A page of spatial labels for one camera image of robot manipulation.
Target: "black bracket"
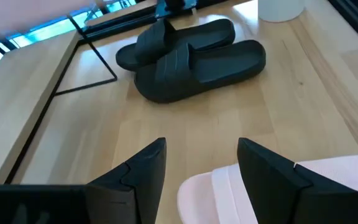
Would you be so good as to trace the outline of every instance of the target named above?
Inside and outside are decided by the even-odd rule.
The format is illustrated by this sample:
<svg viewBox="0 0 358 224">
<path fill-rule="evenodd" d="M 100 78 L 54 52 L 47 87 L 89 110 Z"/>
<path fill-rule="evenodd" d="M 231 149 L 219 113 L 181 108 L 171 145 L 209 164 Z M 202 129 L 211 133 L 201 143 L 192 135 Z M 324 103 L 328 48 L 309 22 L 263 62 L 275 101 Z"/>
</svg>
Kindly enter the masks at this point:
<svg viewBox="0 0 358 224">
<path fill-rule="evenodd" d="M 158 0 L 155 18 L 170 17 L 197 6 L 197 0 Z"/>
</svg>

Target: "black sandal strap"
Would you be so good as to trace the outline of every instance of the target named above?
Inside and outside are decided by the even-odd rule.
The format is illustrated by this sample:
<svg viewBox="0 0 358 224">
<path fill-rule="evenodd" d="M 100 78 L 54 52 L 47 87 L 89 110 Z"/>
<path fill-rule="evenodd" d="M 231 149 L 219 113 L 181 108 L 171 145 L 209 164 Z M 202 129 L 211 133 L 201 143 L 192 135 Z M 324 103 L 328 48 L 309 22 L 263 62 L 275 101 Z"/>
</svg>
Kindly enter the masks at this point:
<svg viewBox="0 0 358 224">
<path fill-rule="evenodd" d="M 157 86 L 170 91 L 180 91 L 197 83 L 190 70 L 190 50 L 191 45 L 184 44 L 157 61 Z"/>
<path fill-rule="evenodd" d="M 175 28 L 167 20 L 161 19 L 141 33 L 135 46 L 136 60 L 149 63 L 166 54 L 169 49 L 165 45 L 165 36 L 171 32 L 175 32 Z"/>
</svg>

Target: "slide sandal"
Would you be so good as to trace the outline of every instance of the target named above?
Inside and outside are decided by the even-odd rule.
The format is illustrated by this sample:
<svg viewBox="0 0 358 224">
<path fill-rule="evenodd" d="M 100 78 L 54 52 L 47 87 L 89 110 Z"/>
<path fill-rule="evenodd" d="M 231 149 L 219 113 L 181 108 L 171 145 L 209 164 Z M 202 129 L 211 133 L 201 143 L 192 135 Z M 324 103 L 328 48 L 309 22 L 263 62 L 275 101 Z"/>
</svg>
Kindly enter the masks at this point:
<svg viewBox="0 0 358 224">
<path fill-rule="evenodd" d="M 265 49 L 255 40 L 205 51 L 183 44 L 138 69 L 135 86 L 151 101 L 170 103 L 254 77 L 265 64 Z"/>
<path fill-rule="evenodd" d="M 117 64 L 130 71 L 155 63 L 175 47 L 189 43 L 196 50 L 209 50 L 232 44 L 236 33 L 229 19 L 218 19 L 196 27 L 175 30 L 166 19 L 141 33 L 135 44 L 118 50 Z"/>
</svg>

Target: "white cylinder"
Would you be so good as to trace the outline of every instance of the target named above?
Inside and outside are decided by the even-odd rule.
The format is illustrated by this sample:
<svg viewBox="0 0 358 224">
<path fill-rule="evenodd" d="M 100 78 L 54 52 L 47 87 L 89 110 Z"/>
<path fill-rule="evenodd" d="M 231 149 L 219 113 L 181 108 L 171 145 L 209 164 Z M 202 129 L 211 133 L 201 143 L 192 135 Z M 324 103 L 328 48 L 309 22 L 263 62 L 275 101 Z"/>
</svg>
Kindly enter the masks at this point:
<svg viewBox="0 0 358 224">
<path fill-rule="evenodd" d="M 305 0 L 258 0 L 258 15 L 268 22 L 285 22 L 298 17 Z"/>
</svg>

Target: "light wood surface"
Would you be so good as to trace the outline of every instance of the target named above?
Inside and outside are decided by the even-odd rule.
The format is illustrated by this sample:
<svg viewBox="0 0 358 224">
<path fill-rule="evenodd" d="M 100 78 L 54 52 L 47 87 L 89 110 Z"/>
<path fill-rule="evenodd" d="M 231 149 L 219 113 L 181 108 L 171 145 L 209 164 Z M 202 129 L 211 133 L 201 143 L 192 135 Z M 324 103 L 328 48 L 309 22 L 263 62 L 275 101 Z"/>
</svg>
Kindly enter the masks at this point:
<svg viewBox="0 0 358 224">
<path fill-rule="evenodd" d="M 125 9 L 120 9 L 120 10 L 118 10 L 116 12 L 110 12 L 110 13 L 107 13 L 106 15 L 101 16 L 101 17 L 91 19 L 86 23 L 86 25 L 87 26 L 94 26 L 96 24 L 100 24 L 102 22 L 106 22 L 106 21 L 109 21 L 111 19 L 115 19 L 115 18 L 118 18 L 120 16 L 127 15 L 127 14 L 130 14 L 132 12 L 136 12 L 136 11 L 141 10 L 141 9 L 146 9 L 148 7 L 155 6 L 156 4 L 157 4 L 157 0 L 145 0 L 145 1 L 142 1 L 142 2 L 139 2 L 139 3 L 136 3 L 133 6 L 126 7 Z"/>
<path fill-rule="evenodd" d="M 325 0 L 306 0 L 299 18 L 274 24 L 258 20 L 257 1 L 228 1 L 172 23 L 179 29 L 223 17 L 233 21 L 236 42 L 264 45 L 267 66 L 259 76 L 158 105 L 145 100 L 133 73 L 115 62 L 116 51 L 145 27 L 101 40 L 96 44 L 119 81 L 56 97 L 15 182 L 87 183 L 163 136 L 167 171 L 157 223 L 180 223 L 180 184 L 235 163 L 239 137 L 293 161 L 358 154 L 358 36 L 335 9 Z M 101 66 L 82 61 L 78 57 L 72 69 Z M 85 70 L 65 79 L 85 82 L 86 75 L 104 78 L 103 71 Z"/>
<path fill-rule="evenodd" d="M 11 171 L 76 44 L 75 32 L 0 60 L 0 184 Z"/>
</svg>

